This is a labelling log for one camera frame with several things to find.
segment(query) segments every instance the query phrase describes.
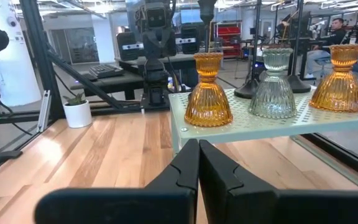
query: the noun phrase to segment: camera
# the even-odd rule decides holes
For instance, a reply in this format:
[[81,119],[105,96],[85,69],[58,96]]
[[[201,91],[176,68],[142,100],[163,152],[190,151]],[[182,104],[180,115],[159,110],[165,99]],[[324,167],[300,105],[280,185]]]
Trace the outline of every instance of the camera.
[[7,23],[11,26],[11,27],[15,27],[17,26],[17,19],[15,17],[8,17],[7,18]]

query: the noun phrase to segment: white metal shelf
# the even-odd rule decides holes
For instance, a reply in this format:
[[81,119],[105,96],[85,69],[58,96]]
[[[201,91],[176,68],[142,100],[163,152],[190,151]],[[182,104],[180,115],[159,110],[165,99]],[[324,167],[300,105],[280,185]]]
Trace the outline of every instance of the white metal shelf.
[[298,114],[294,118],[269,119],[248,112],[250,100],[225,90],[233,114],[233,122],[216,128],[201,128],[185,122],[188,93],[169,95],[172,119],[172,141],[175,152],[189,139],[205,139],[211,143],[263,139],[326,131],[358,128],[358,113],[337,113],[309,107],[315,87],[309,93],[295,94]]

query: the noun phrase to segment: succulent plant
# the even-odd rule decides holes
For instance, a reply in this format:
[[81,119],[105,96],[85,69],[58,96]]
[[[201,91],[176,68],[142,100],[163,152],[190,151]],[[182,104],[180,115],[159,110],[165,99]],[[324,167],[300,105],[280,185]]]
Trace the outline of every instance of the succulent plant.
[[84,93],[79,93],[74,98],[70,98],[68,96],[63,96],[63,98],[67,100],[67,106],[76,106],[86,103],[86,100],[82,99],[83,95]]

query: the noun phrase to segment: potted plant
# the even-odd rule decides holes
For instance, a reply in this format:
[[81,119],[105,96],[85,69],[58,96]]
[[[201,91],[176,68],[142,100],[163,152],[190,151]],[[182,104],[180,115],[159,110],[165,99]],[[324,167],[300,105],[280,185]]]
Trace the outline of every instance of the potted plant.
[[63,96],[67,102],[63,105],[68,126],[71,128],[82,128],[92,123],[91,107],[88,100],[82,99],[83,93],[74,98]]

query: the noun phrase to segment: glass vase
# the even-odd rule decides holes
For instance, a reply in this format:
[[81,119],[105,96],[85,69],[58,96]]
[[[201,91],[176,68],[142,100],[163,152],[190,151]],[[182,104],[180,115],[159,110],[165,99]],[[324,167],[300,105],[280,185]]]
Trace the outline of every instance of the glass vase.
[[338,112],[358,112],[358,81],[352,66],[358,59],[358,44],[331,45],[333,72],[314,92],[310,106]]
[[233,115],[222,87],[215,83],[222,53],[194,54],[200,82],[187,105],[185,121],[201,127],[216,127],[230,123]]
[[265,118],[290,118],[296,115],[295,98],[291,86],[285,76],[292,49],[265,49],[266,77],[261,80],[249,112]]

